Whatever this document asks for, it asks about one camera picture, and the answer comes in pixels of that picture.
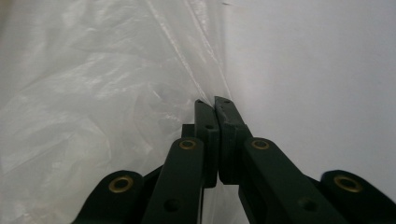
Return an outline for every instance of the clamp jaw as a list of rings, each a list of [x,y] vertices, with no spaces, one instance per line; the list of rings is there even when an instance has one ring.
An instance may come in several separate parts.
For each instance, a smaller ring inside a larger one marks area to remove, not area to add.
[[[106,176],[74,223],[201,223],[204,189],[217,176],[239,185],[250,223],[396,223],[396,204],[345,171],[305,176],[268,139],[253,137],[232,101],[215,109],[195,102],[195,124],[183,124],[163,166],[146,176]]]

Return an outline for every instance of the white wall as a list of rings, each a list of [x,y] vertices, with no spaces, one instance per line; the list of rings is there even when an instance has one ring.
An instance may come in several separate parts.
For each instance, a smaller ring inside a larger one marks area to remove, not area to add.
[[[396,201],[396,1],[227,0],[227,78],[253,135],[303,173]]]

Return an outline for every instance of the crumpled plastic bag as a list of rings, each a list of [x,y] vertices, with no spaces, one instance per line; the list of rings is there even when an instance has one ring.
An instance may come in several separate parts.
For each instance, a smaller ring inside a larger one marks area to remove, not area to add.
[[[230,97],[220,15],[209,0],[3,1],[0,222],[69,223],[106,175],[162,165],[193,102]]]

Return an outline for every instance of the metal grommet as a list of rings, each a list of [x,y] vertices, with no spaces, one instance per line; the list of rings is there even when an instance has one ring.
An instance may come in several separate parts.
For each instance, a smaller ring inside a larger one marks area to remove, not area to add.
[[[180,142],[178,145],[183,149],[195,149],[195,146],[197,144],[192,140],[184,140]]]
[[[356,181],[350,177],[347,177],[346,175],[337,175],[334,178],[334,183],[339,188],[344,189],[349,192],[353,192],[353,193],[358,193],[363,190],[363,187],[361,186],[361,184],[358,181]]]
[[[108,185],[108,189],[110,189],[113,193],[123,193],[130,189],[134,181],[128,175],[119,176],[113,179]]]
[[[254,140],[251,145],[256,149],[267,149],[270,145],[262,140]]]

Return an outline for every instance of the translucent plastic film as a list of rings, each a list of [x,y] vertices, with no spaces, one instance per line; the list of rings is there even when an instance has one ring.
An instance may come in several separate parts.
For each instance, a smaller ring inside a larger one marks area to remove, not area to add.
[[[70,223],[104,176],[160,166],[196,99],[230,95],[218,1],[0,7],[1,223]]]

